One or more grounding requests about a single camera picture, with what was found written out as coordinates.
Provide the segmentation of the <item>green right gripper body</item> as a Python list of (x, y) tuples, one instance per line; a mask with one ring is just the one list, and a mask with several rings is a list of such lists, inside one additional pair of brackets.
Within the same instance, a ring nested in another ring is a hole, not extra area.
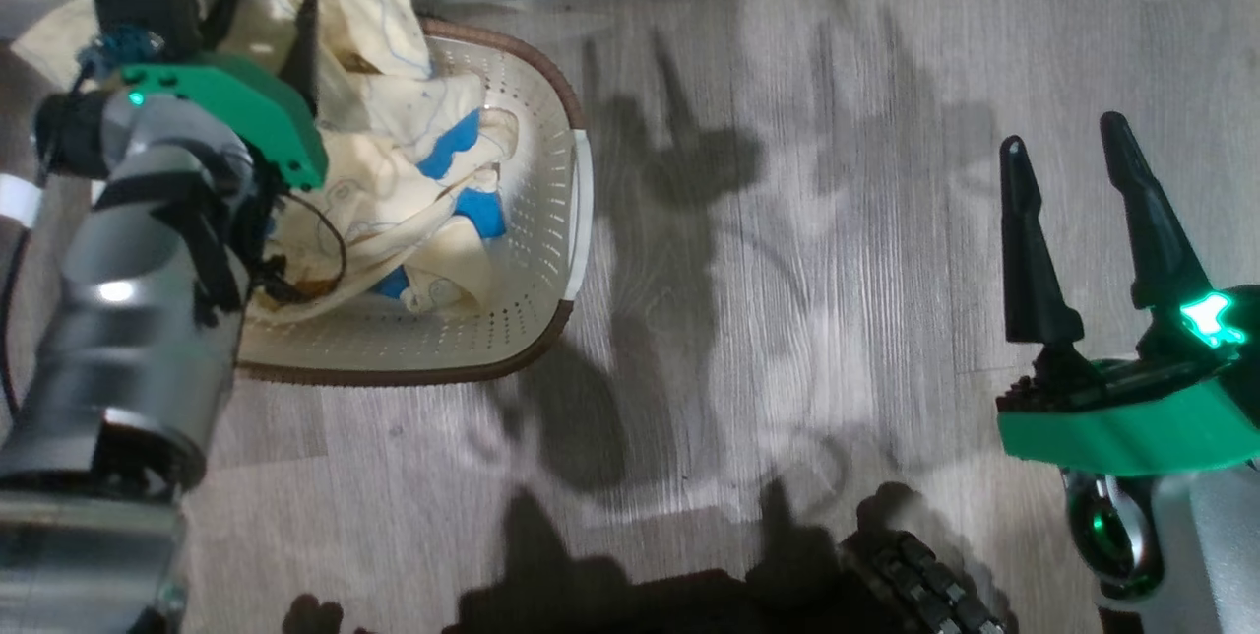
[(1133, 359), (1045, 368), (995, 398), (1013, 458), (1102, 476), (1176, 476), (1257, 458), (1257, 287), (1150, 316)]

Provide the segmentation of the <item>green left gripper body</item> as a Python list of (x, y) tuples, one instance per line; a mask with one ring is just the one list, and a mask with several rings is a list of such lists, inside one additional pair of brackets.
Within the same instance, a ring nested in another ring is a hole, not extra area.
[(202, 106), (301, 192), (328, 182), (329, 158), (312, 112), (299, 89), (243, 55), (122, 66), (132, 103), (169, 95)]

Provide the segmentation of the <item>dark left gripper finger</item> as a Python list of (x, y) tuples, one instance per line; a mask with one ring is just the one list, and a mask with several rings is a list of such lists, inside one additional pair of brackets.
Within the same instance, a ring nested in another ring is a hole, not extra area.
[(239, 0), (213, 0), (202, 20), (203, 50), (217, 50), (232, 32)]
[(309, 113), (318, 113), (319, 0), (301, 0), (294, 26), (281, 81), (301, 96)]

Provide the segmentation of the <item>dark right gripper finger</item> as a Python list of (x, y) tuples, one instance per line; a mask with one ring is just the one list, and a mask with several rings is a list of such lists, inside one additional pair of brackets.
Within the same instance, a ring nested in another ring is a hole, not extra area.
[(1147, 163), (1124, 113), (1100, 118), (1108, 182), (1121, 195), (1134, 267), (1131, 301), (1139, 310), (1191, 305), (1212, 291), (1166, 189)]
[(1084, 339), (1084, 319), (1065, 301), (1042, 224), (1042, 194), (1021, 136), (999, 149), (1005, 339), (1058, 347)]

